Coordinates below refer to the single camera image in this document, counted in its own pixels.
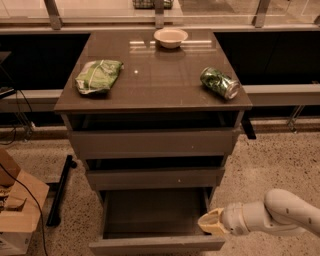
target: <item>soda can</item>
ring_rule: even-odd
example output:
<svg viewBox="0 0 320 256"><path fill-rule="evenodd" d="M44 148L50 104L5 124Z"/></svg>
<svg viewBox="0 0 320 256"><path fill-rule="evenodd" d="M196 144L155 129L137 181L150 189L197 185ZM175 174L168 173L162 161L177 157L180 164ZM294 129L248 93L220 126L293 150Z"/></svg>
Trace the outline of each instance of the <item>soda can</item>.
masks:
<svg viewBox="0 0 320 256"><path fill-rule="evenodd" d="M212 67L207 67L201 72L200 80L202 84L226 100L233 99L240 88L239 81L232 80L229 76Z"/></svg>

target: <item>drawer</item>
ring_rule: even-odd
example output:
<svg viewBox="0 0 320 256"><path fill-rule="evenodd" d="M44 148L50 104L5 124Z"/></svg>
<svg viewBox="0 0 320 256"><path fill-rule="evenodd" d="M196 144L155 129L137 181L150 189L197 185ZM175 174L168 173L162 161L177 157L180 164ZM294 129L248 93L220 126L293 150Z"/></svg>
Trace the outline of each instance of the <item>drawer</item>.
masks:
<svg viewBox="0 0 320 256"><path fill-rule="evenodd" d="M223 157L158 157L87 160L93 190L216 187Z"/></svg>
<svg viewBox="0 0 320 256"><path fill-rule="evenodd" d="M204 189L108 191L95 255L220 250L224 239L202 232L198 219L207 212Z"/></svg>
<svg viewBox="0 0 320 256"><path fill-rule="evenodd" d="M231 154L238 130L72 132L78 158L135 158Z"/></svg>
<svg viewBox="0 0 320 256"><path fill-rule="evenodd" d="M74 131L233 128L238 118L239 110L68 115L70 128Z"/></svg>

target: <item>black cable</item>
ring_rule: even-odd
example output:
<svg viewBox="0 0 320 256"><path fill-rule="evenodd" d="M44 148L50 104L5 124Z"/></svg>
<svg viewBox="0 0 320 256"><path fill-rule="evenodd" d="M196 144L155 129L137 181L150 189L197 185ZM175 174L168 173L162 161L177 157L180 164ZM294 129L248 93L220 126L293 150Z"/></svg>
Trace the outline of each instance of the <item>black cable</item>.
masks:
<svg viewBox="0 0 320 256"><path fill-rule="evenodd" d="M16 178L14 178L7 170L6 168L4 168L4 166L0 163L1 168L5 171L6 174L8 174L14 181L18 182L21 186L23 186L28 193L30 194L30 196L33 198L33 200L37 203L39 211L40 211L40 217L41 217L41 227L42 227L42 241L43 241L43 250L46 256L48 256L47 253L47 248L46 248L46 239L45 239L45 235L44 235L44 223L43 223L43 214L42 214L42 210L40 207L40 204L38 202L38 200L34 197L34 195L31 193L31 191L27 188L26 185L24 185L22 182L20 182L19 180L17 180Z"/></svg>

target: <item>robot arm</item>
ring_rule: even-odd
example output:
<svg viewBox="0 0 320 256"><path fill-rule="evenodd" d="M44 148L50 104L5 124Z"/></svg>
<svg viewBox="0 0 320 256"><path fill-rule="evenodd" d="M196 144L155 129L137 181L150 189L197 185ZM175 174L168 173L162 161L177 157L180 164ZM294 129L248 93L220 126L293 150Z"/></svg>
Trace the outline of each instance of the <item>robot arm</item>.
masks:
<svg viewBox="0 0 320 256"><path fill-rule="evenodd" d="M262 231L277 236L308 230L320 237L320 209L282 189L270 190L264 202L232 203L203 215L199 226L208 233L247 235Z"/></svg>

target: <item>terrazzo floor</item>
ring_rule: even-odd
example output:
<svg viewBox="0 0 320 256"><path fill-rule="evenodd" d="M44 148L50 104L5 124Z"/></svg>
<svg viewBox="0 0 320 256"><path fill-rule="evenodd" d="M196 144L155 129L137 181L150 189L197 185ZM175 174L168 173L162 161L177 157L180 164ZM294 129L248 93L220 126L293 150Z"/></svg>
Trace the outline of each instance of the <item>terrazzo floor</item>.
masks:
<svg viewBox="0 0 320 256"><path fill-rule="evenodd" d="M320 208L320 120L297 122L298 133L291 133L284 121L254 122L256 140L241 134L233 154L226 163L221 185L216 189L212 208L231 202L262 200L271 188L287 189ZM18 164L44 182L59 180L66 156L74 152L67 140L64 127L36 129L31 140L1 146ZM50 256L93 255L88 247L96 241L101 226L102 207L85 178L79 160L71 169L63 204L61 224L45 227L46 247ZM48 196L44 206L46 222L52 203ZM319 238L305 232L297 237L276 237L260 232L248 236L225 236L226 243L218 252L174 255L259 255L301 256L319 255ZM41 229L34 233L28 256L43 256Z"/></svg>

